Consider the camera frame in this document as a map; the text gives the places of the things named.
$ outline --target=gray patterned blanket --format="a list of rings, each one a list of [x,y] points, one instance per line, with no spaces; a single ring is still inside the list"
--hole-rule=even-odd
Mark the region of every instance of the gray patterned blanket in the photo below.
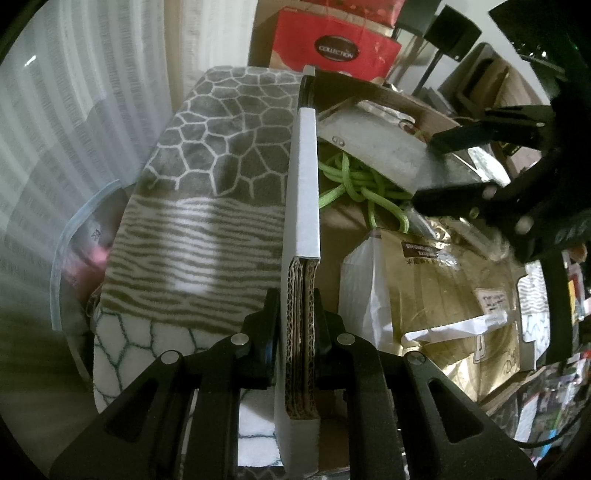
[[[95,312],[102,411],[156,357],[240,330],[279,287],[300,78],[217,67],[160,137],[131,196]],[[279,465],[273,393],[244,391],[239,464]]]

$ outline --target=red box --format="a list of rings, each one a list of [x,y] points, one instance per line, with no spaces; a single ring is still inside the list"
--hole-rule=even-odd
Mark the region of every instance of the red box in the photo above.
[[[394,27],[406,0],[306,0],[311,4],[338,8],[350,14],[365,17],[389,27]]]

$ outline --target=metal screw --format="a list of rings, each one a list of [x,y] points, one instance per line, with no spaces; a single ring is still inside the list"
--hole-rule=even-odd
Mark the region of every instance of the metal screw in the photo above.
[[[246,345],[249,340],[250,338],[246,333],[235,333],[230,339],[234,345]]]
[[[421,352],[409,352],[407,354],[408,363],[413,365],[422,365],[427,358]]]
[[[353,345],[355,343],[355,337],[350,333],[341,333],[336,338],[336,341],[339,342],[341,345]]]
[[[482,191],[482,198],[484,200],[491,200],[496,195],[496,185],[489,185]]]
[[[345,146],[345,141],[341,137],[337,137],[336,135],[333,137],[333,143],[337,144],[340,147]]]
[[[178,362],[180,355],[175,350],[168,350],[160,355],[160,361],[166,365],[172,365]]]
[[[515,224],[515,233],[517,235],[525,235],[534,226],[534,219],[530,216],[524,215]]]

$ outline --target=black logo emblem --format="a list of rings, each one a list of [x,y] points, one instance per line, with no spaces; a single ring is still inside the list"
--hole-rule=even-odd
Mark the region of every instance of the black logo emblem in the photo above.
[[[351,61],[359,55],[357,45],[343,37],[325,35],[316,40],[314,46],[320,55],[329,60]]]

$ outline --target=green rope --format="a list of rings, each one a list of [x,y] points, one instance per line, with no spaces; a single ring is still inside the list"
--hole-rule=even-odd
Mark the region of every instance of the green rope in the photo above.
[[[345,152],[330,157],[326,162],[319,160],[318,168],[329,180],[339,183],[339,186],[320,196],[319,207],[321,209],[347,193],[356,202],[368,201],[368,219],[371,228],[378,226],[375,219],[375,205],[377,204],[398,219],[401,232],[408,232],[408,218],[398,205],[388,199],[410,200],[412,195],[396,190],[394,183],[390,180],[356,158],[349,158]]]

